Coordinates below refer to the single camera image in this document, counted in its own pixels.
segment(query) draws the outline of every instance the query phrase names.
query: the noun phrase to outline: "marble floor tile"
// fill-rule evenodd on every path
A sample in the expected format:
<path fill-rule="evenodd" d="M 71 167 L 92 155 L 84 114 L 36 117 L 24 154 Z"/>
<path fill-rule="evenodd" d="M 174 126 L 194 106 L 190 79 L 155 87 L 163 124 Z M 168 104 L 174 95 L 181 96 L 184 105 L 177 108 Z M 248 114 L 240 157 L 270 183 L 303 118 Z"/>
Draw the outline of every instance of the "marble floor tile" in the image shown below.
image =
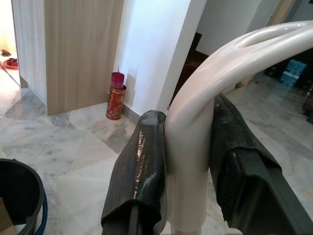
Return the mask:
<path fill-rule="evenodd" d="M 45 228 L 45 234 L 47 235 L 62 234 L 60 201 L 56 180 L 57 175 L 54 174 L 54 172 L 49 172 L 41 168 L 35 167 L 33 168 L 39 174 L 43 182 L 48 201 L 48 219 Z"/>
<path fill-rule="evenodd" d="M 38 118 L 39 121 L 45 122 L 47 124 L 58 126 L 58 127 L 67 127 L 69 123 L 70 111 L 59 113 L 56 115 L 44 114 Z"/>
<path fill-rule="evenodd" d="M 117 155 L 93 133 L 86 132 L 71 170 L 78 170 Z"/>
<path fill-rule="evenodd" d="M 100 232 L 108 188 L 109 182 L 104 180 L 59 177 L 62 234 L 89 235 Z"/>
<path fill-rule="evenodd" d="M 119 155 L 134 132 L 135 124 L 122 116 L 120 120 L 104 118 L 94 123 L 78 125 L 76 128 L 91 131 Z"/>
<path fill-rule="evenodd" d="M 107 103 L 96 104 L 71 111 L 69 122 L 74 126 L 95 122 L 106 118 Z"/>
<path fill-rule="evenodd" d="M 0 117 L 0 133 L 8 127 L 8 125 L 10 124 L 10 122 L 12 122 L 13 119 L 12 118 L 5 118 L 5 117 Z"/>
<path fill-rule="evenodd" d="M 116 159 L 117 156 L 102 160 L 95 164 L 90 164 L 76 170 L 71 170 L 69 173 L 66 174 L 66 176 L 70 176 L 72 178 L 98 179 L 109 181 Z"/>
<path fill-rule="evenodd" d="M 5 113 L 5 117 L 36 120 L 45 113 L 46 106 L 32 93 L 32 91 L 28 91 Z"/>
<path fill-rule="evenodd" d="M 0 146 L 8 158 L 62 173 L 71 169 L 82 137 L 80 131 L 15 120 L 0 133 Z"/>
<path fill-rule="evenodd" d="M 49 208 L 45 234 L 100 235 L 111 172 L 135 125 L 124 116 L 107 119 L 106 103 L 47 116 L 31 91 L 12 82 L 0 71 L 0 158 L 15 158 L 40 175 Z M 289 92 L 274 79 L 261 77 L 227 97 L 281 165 L 313 219 L 313 125 Z M 170 234 L 169 223 L 162 234 Z M 241 234 L 223 220 L 210 177 L 202 234 Z"/>
<path fill-rule="evenodd" d="M 6 158 L 2 148 L 0 148 L 0 158 Z"/>
<path fill-rule="evenodd" d="M 20 87 L 0 69 L 0 116 L 4 115 L 20 98 L 28 88 Z"/>

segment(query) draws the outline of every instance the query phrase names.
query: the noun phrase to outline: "red tin can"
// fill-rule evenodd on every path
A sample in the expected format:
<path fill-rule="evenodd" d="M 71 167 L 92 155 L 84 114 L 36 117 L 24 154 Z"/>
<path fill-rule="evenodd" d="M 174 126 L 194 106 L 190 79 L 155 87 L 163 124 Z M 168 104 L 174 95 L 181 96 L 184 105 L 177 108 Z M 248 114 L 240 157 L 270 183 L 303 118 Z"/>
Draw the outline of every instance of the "red tin can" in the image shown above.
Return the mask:
<path fill-rule="evenodd" d="M 119 120 L 122 115 L 126 87 L 122 89 L 110 88 L 110 98 L 108 102 L 107 118 L 111 120 Z"/>

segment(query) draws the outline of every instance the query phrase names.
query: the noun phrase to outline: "black foam grip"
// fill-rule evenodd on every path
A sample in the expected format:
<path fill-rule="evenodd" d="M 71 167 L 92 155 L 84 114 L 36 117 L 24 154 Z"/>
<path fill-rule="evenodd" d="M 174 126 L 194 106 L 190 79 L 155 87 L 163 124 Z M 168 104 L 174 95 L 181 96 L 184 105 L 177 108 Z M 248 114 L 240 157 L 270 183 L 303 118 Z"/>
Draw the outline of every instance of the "black foam grip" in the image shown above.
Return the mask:
<path fill-rule="evenodd" d="M 220 94 L 215 98 L 210 154 L 210 171 L 215 190 L 223 159 L 235 149 L 257 151 L 267 167 L 281 170 L 271 153 L 250 131 L 237 108 Z"/>
<path fill-rule="evenodd" d="M 104 204 L 103 234 L 160 234 L 166 222 L 164 122 L 165 114 L 141 116 L 129 142 L 115 162 Z M 137 221 L 140 226 L 130 226 Z"/>

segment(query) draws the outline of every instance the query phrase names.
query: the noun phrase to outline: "wood grain panel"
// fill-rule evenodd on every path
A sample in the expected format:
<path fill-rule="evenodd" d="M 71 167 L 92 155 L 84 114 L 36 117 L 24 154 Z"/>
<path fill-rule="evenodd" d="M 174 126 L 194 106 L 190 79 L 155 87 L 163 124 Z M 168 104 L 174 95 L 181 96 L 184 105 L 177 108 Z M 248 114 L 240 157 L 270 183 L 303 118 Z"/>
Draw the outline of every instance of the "wood grain panel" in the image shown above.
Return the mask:
<path fill-rule="evenodd" d="M 268 25 L 283 23 L 295 2 L 296 0 L 280 0 Z"/>
<path fill-rule="evenodd" d="M 12 0 L 12 8 L 20 75 L 46 102 L 44 0 Z"/>
<path fill-rule="evenodd" d="M 123 0 L 45 0 L 48 114 L 105 102 Z"/>

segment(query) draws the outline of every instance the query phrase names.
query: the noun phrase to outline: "white plastic handle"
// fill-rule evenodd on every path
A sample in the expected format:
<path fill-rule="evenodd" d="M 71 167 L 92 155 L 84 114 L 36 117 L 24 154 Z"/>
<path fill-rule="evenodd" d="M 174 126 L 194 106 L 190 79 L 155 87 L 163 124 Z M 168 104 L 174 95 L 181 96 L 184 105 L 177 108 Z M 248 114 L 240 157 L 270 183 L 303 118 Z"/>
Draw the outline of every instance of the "white plastic handle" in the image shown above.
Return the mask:
<path fill-rule="evenodd" d="M 165 122 L 168 220 L 183 232 L 206 216 L 207 166 L 214 97 L 242 79 L 313 47 L 313 22 L 256 30 L 209 56 L 176 95 Z"/>

